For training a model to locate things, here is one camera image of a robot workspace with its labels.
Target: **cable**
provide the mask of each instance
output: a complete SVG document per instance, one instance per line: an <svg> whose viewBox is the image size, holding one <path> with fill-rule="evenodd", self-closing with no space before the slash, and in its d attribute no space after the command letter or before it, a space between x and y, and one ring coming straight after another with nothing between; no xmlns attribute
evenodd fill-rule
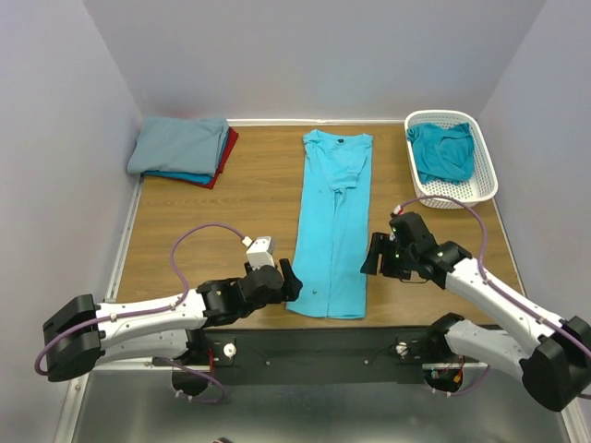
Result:
<svg viewBox="0 0 591 443"><path fill-rule="evenodd" d="M182 397L184 399L189 400L190 402L204 403L204 404L221 403L226 398L228 392L227 392L225 386L218 379L216 379L204 372L199 372L199 371L196 371L195 369L191 369L190 367L187 367L185 365L181 365L181 364L177 363L175 360L173 360L172 358L158 357L158 359L167 363L168 365L170 365L172 367L176 367L177 369L180 369L184 372L187 372L187 373L192 374L194 376L203 378L203 379L209 381L211 384L217 386L220 389L220 395L218 397L216 397L215 399L211 399L211 400L201 400L199 397L193 397L192 395L188 395L185 392L183 392L182 390L175 391L177 397Z"/></svg>
<svg viewBox="0 0 591 443"><path fill-rule="evenodd" d="M394 208L394 214L395 215L402 214L404 207L410 205L411 203L415 203L416 201L419 201L419 200L425 200L425 199L431 199L431 198L442 198L444 200L451 201L458 206L461 206L465 210L468 210L474 216L474 218L476 219L476 221L480 225L480 231L482 232L482 243L480 244L480 250L478 252L478 257L477 257L476 261L478 263L478 272L480 273L482 280L488 286L490 286L496 293L498 293L500 296L502 296L505 300L513 303L515 306L519 307L522 311L526 312L526 314L535 318L538 323L546 325L550 329L552 329L554 332L559 333L562 337L564 337L565 339L570 341L572 344L574 344L574 346L576 346L582 353L584 353L587 358L591 358L591 350L589 350L584 344L582 344L579 340L577 340L576 337L574 337L571 333L567 332L566 330L564 330L562 328L559 328L554 323L546 320L545 318L540 316L534 309L530 308L528 305L525 305L520 300L513 298L508 293L506 293L504 290L502 290L501 287L499 287L494 281L491 281L488 279L486 270L484 268L484 253L487 249L487 244L488 244L488 231L487 231L486 225L484 224L484 221L480 218L480 216L472 208L470 208L469 206L467 206L465 203L461 202L460 200L457 200L452 197L432 195L432 196L422 196L422 197L417 197L417 198L411 198L410 200L406 201L405 203L398 205L396 208Z"/></svg>
<svg viewBox="0 0 591 443"><path fill-rule="evenodd" d="M175 243L173 244L173 247L170 250L170 266L173 269L173 272L179 278L179 280L183 283L183 294L181 295L181 297L176 300L174 305L166 305L166 306L162 306L162 307L156 307L153 309L144 309L142 311L126 312L126 313L118 314L117 318L129 318L129 317L137 317L137 316L146 316L146 315L151 315L151 314L160 314L161 312L166 312L166 311L172 310L172 309L176 308L177 306L181 305L185 301L185 299L187 299L189 286L188 286L187 279L183 275L183 272L176 265L176 262L175 262L176 249L181 244L181 242L183 240L185 240L187 237L189 237L192 233L195 233L196 231L200 231L203 228L209 228L209 227L218 227L218 228L227 229L228 231L231 231L231 232L235 233L238 237L240 237L241 241L245 240L245 238L246 238L236 228L233 228L232 226L224 224L224 223L205 223L205 224L201 224L199 226L196 226L193 229L188 230L186 233L181 235L175 241ZM51 341L49 341L49 343L47 343L43 347L43 349L41 350L39 355L37 355L37 358L35 358L35 372L37 374L39 374L40 376L47 376L47 371L41 368L41 361L44 358L44 356L47 355L47 353L49 353L54 348L54 346L56 346L57 343L59 343L65 337L68 337L69 335L73 334L74 332L77 332L77 331L84 329L84 328L88 328L90 326L98 325L99 323L103 323L104 321L111 321L111 317L104 316L104 317L93 318L92 320L83 321L82 323L78 323L76 326L66 329L64 332L55 336ZM193 373L193 370L187 368L187 372Z"/></svg>

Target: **gray folded shirt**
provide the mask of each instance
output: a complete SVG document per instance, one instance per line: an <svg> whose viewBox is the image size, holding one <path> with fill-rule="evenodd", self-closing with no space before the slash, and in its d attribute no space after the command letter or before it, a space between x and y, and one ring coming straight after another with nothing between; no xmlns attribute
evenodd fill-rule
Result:
<svg viewBox="0 0 591 443"><path fill-rule="evenodd" d="M214 176L228 135L224 118L145 117L127 171Z"/></svg>

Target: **gray wall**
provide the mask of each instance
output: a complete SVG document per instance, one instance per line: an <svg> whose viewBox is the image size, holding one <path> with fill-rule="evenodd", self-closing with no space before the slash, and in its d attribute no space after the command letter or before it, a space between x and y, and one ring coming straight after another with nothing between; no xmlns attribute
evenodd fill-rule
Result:
<svg viewBox="0 0 591 443"><path fill-rule="evenodd" d="M479 114L545 0L85 0L145 114Z"/></svg>
<svg viewBox="0 0 591 443"><path fill-rule="evenodd" d="M529 297L591 319L591 3L549 0L480 116ZM591 423L591 402L584 404Z"/></svg>
<svg viewBox="0 0 591 443"><path fill-rule="evenodd" d="M33 372L42 323L104 296L139 110L78 0L0 14L0 441L53 441L65 384Z"/></svg>

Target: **teal cloth in basket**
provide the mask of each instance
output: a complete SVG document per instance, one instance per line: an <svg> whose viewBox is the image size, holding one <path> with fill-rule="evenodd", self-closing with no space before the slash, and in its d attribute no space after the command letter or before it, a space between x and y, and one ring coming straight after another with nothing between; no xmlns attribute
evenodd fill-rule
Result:
<svg viewBox="0 0 591 443"><path fill-rule="evenodd" d="M422 184L442 180L459 184L474 173L474 139L470 125L443 129L432 123L410 127L406 133L413 147L416 170Z"/></svg>

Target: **stainless steel floor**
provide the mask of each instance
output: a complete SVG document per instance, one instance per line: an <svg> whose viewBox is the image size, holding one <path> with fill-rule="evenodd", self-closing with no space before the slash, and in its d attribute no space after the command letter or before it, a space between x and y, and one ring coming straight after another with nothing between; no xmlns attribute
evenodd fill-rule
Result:
<svg viewBox="0 0 591 443"><path fill-rule="evenodd" d="M475 392L447 399L417 385L230 388L217 406L177 400L169 371L90 374L79 443L505 443L569 441L562 418L493 372Z"/></svg>

